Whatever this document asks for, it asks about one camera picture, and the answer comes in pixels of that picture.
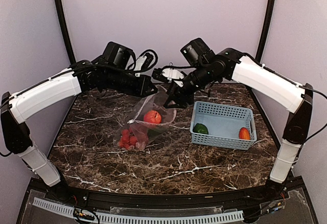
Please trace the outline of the red toy fruit ball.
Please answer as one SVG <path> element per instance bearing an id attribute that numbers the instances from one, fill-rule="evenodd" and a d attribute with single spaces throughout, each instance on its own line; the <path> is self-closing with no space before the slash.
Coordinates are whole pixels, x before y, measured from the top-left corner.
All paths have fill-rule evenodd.
<path id="1" fill-rule="evenodd" d="M 151 110 L 144 115 L 143 121 L 153 124 L 160 124 L 162 121 L 162 117 L 160 113 L 156 110 Z"/>

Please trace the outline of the clear zip top bag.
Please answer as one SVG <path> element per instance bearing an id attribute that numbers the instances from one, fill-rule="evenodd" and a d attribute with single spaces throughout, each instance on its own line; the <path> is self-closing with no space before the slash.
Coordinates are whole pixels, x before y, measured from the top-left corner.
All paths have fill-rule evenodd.
<path id="1" fill-rule="evenodd" d="M 123 129 L 132 129 L 134 134 L 137 134 L 137 132 L 147 134 L 149 129 L 153 129 L 153 130 L 166 129 L 167 131 L 170 125 L 174 122 L 177 116 L 176 109 L 166 109 L 164 107 L 164 103 L 168 97 L 166 94 L 167 89 L 162 85 L 156 85 L 156 87 L 158 88 L 158 92 L 156 94 L 142 98 L 134 106 L 132 112 L 126 117 L 123 126 L 121 126 L 121 128 L 118 129 L 117 134 L 113 138 L 113 145 L 116 146 L 118 149 L 120 148 L 117 146 L 117 143 L 118 140 L 120 139 L 121 131 Z M 144 115 L 151 110 L 156 110 L 157 112 L 160 113 L 162 117 L 162 121 L 160 124 L 153 124 L 143 121 Z M 158 137 L 149 138 L 149 142 L 147 146 L 151 142 L 156 140 Z"/>

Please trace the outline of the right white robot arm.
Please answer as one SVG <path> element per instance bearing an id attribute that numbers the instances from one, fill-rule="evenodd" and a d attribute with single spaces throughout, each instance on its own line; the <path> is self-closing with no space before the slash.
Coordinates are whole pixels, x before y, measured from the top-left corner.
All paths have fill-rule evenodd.
<path id="1" fill-rule="evenodd" d="M 286 180 L 301 148 L 311 139 L 308 133 L 315 90 L 310 84 L 303 85 L 273 71 L 250 54 L 233 48 L 226 48 L 216 54 L 201 38 L 192 40 L 180 51 L 193 71 L 183 74 L 181 67 L 163 67 L 161 74 L 172 82 L 166 108 L 185 108 L 194 102 L 196 91 L 212 82 L 227 79 L 261 92 L 289 112 L 281 146 L 270 173 L 270 182 L 261 188 L 263 199 L 274 199 L 280 193 L 280 184 Z"/>

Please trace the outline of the orange red toy mango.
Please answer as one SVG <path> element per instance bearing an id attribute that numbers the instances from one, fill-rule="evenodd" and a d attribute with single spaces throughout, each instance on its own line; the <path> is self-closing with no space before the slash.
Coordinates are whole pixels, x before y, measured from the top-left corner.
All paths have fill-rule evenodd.
<path id="1" fill-rule="evenodd" d="M 251 139 L 250 132 L 247 130 L 247 128 L 242 127 L 239 130 L 239 138 L 242 140 L 250 140 Z"/>

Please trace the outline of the green toy cucumber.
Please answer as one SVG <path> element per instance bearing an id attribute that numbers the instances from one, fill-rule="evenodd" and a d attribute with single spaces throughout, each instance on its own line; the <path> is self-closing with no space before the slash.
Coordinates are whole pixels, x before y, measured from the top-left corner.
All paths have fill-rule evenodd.
<path id="1" fill-rule="evenodd" d="M 166 129 L 164 129 L 164 130 L 149 129 L 147 132 L 147 135 L 148 135 L 148 138 L 155 138 L 155 137 L 162 135 L 165 131 L 166 131 Z"/>

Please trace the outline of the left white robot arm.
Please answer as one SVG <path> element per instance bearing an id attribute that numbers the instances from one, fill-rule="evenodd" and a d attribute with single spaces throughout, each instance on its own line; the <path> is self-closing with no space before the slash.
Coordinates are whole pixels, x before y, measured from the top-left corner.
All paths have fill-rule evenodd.
<path id="1" fill-rule="evenodd" d="M 158 62 L 152 49 L 136 57 L 134 51 L 115 42 L 109 42 L 101 55 L 92 61 L 82 60 L 70 65 L 23 91 L 6 92 L 1 101 L 1 126 L 4 142 L 10 154 L 18 155 L 60 201 L 72 198 L 59 170 L 47 159 L 31 138 L 26 124 L 34 114 L 69 97 L 93 89 L 112 89 L 119 93 L 147 97 L 157 92 L 151 77 L 145 72 Z"/>

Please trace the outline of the red lychee bunch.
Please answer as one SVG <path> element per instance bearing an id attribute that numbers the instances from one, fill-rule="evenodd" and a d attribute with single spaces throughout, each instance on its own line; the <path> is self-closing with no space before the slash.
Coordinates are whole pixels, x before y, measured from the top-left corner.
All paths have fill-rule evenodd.
<path id="1" fill-rule="evenodd" d="M 117 146 L 122 150 L 138 150 L 143 151 L 149 142 L 147 134 L 134 134 L 132 129 L 123 129 Z"/>

